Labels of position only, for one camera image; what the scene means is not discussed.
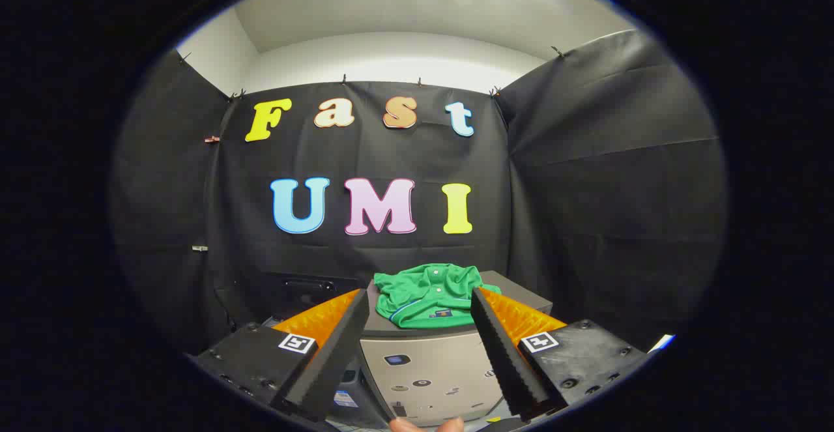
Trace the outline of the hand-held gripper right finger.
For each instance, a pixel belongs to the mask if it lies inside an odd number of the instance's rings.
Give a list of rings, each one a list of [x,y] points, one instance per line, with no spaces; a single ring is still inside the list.
[[[477,287],[470,312],[510,412],[529,422],[601,396],[649,354],[599,323],[565,323]]]

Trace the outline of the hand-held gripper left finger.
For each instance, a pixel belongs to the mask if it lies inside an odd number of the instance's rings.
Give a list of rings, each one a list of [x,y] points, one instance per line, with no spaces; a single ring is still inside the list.
[[[369,317],[365,289],[273,326],[250,323],[195,356],[215,381],[262,408],[324,420]]]

